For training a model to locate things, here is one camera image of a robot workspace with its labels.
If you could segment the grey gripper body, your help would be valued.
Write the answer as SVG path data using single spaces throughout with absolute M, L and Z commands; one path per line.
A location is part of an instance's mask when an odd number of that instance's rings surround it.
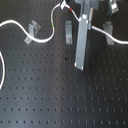
M 99 7 L 99 0 L 75 0 L 75 2 L 81 5 L 80 16 L 88 16 L 91 8 L 98 9 Z

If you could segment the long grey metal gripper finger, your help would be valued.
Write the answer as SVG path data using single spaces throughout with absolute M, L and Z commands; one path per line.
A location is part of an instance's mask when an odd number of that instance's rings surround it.
M 76 47 L 76 56 L 74 63 L 75 67 L 80 70 L 84 69 L 88 25 L 89 25 L 88 18 L 86 16 L 82 16 L 78 27 L 77 47 Z

